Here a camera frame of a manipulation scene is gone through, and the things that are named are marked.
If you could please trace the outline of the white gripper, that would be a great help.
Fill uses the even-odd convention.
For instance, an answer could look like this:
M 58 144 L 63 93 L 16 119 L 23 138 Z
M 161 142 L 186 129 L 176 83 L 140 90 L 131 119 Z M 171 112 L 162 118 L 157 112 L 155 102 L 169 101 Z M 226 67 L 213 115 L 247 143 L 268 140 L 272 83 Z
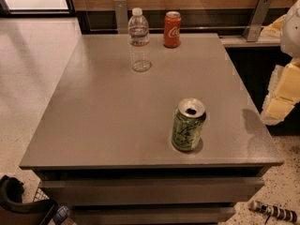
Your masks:
M 292 58 L 300 57 L 300 0 L 261 31 L 264 38 L 280 38 L 280 49 Z M 285 67 L 276 65 L 264 100 L 265 120 L 284 120 L 300 101 L 300 61 Z

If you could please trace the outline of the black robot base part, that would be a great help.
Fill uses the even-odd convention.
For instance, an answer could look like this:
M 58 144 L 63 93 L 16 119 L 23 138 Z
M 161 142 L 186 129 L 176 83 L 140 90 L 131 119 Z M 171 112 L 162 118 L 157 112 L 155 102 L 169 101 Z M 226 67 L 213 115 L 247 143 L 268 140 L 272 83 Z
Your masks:
M 17 178 L 4 175 L 0 179 L 0 225 L 48 225 L 57 202 L 23 202 L 23 192 L 23 183 Z

